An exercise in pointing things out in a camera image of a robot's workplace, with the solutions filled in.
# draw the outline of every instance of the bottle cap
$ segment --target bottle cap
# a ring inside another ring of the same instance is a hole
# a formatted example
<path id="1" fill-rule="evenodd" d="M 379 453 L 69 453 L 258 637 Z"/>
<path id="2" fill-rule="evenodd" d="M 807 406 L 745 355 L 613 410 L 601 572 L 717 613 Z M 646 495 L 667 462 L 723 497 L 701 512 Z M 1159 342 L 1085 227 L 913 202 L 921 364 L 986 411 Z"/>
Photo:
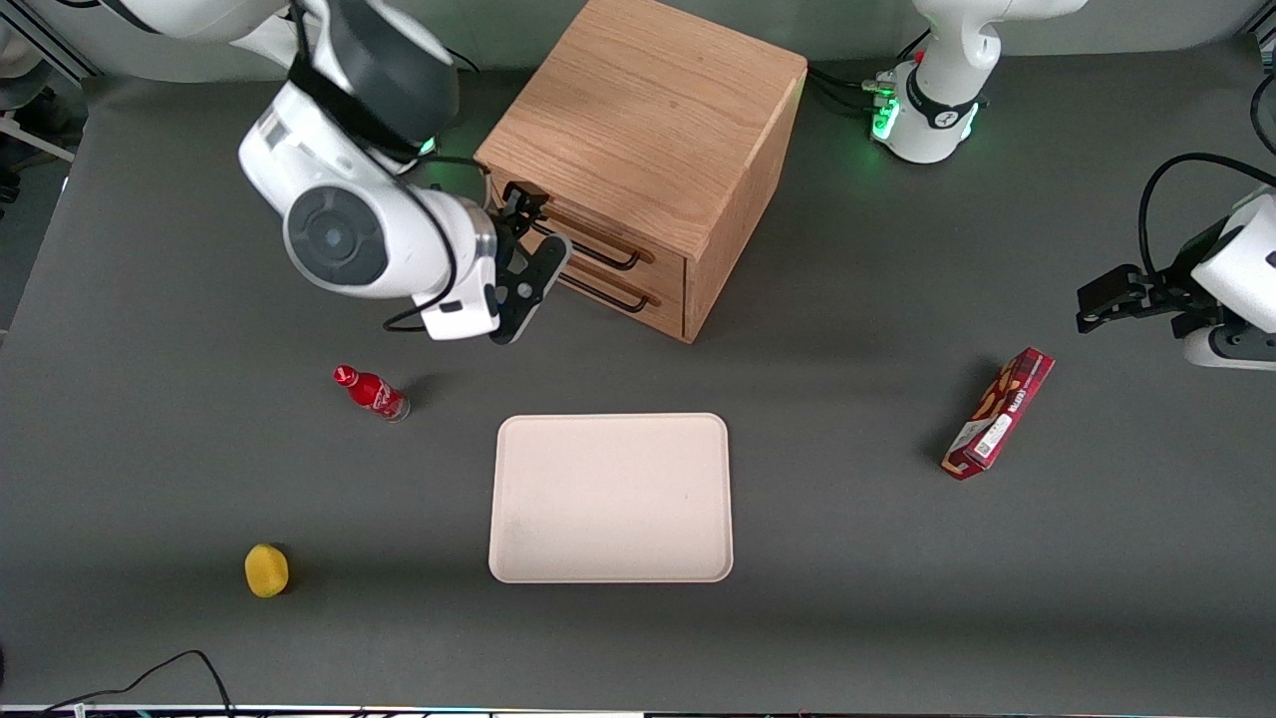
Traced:
<path id="1" fill-rule="evenodd" d="M 341 386 L 355 386 L 355 383 L 359 381 L 359 372 L 342 365 L 333 370 L 332 379 L 337 380 Z"/>

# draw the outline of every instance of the plastic tray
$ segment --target plastic tray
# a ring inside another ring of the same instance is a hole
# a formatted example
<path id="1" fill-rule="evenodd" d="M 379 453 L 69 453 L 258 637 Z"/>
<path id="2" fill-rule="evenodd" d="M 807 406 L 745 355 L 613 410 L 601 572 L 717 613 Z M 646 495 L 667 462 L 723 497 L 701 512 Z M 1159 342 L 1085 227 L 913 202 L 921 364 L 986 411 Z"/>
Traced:
<path id="1" fill-rule="evenodd" d="M 732 560 L 727 431 L 718 417 L 501 425 L 487 555 L 498 580 L 713 583 Z"/>

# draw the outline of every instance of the barcode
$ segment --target barcode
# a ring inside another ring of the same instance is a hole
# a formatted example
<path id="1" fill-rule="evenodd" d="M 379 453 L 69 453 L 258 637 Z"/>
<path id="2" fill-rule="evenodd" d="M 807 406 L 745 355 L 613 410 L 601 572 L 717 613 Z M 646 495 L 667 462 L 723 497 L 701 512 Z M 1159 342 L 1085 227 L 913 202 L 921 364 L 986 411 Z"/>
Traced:
<path id="1" fill-rule="evenodd" d="M 1002 437 L 1005 436 L 1005 430 L 1008 429 L 1011 429 L 1011 418 L 1007 414 L 1002 414 L 995 422 L 993 422 L 991 427 L 988 427 L 988 432 L 984 435 L 984 439 L 981 439 L 979 445 L 975 446 L 975 454 L 980 459 L 988 459 L 991 457 L 993 450 L 995 450 L 997 445 L 1002 443 Z"/>

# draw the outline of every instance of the tabletop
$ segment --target tabletop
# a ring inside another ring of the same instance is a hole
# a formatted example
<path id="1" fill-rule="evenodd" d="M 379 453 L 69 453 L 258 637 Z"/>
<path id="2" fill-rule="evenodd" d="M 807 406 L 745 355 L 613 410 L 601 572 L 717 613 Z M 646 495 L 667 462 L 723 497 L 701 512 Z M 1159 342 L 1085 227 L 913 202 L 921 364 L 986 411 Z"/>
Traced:
<path id="1" fill-rule="evenodd" d="M 526 77 L 467 75 L 444 152 Z M 98 82 L 0 349 L 4 703 L 199 648 L 241 704 L 1271 715 L 1276 383 L 1187 365 L 1166 318 L 1073 324 L 1076 288 L 1136 259 L 1162 159 L 1271 166 L 1261 77 L 1252 40 L 1008 57 L 937 166 L 808 91 L 694 344 L 556 289 L 508 347 L 384 333 L 402 301 L 291 267 L 235 156 L 274 85 Z M 463 170 L 439 181 L 472 189 Z M 1162 260 L 1252 189 L 1162 184 Z M 997 467 L 954 482 L 940 454 L 1028 344 L 1054 372 Z M 338 363 L 404 386 L 411 418 L 360 413 Z M 642 412 L 729 426 L 731 575 L 493 579 L 500 423 Z M 259 542 L 292 559 L 288 596 L 246 589 Z M 129 700 L 216 692 L 174 666 Z"/>

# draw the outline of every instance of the wall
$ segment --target wall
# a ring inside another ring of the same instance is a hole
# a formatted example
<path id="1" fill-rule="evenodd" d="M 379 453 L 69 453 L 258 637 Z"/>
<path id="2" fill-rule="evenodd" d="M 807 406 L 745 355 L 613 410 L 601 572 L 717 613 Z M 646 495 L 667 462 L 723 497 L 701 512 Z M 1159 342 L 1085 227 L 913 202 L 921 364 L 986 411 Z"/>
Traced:
<path id="1" fill-rule="evenodd" d="M 101 8 L 27 0 L 107 73 L 179 82 L 264 79 L 282 70 L 225 46 L 139 32 Z M 484 68 L 533 66 L 583 0 L 392 0 Z M 886 56 L 925 28 L 905 0 L 667 0 L 812 59 Z M 1262 0 L 1091 0 L 1074 15 L 1002 26 L 1012 55 L 1171 50 L 1234 33 Z"/>

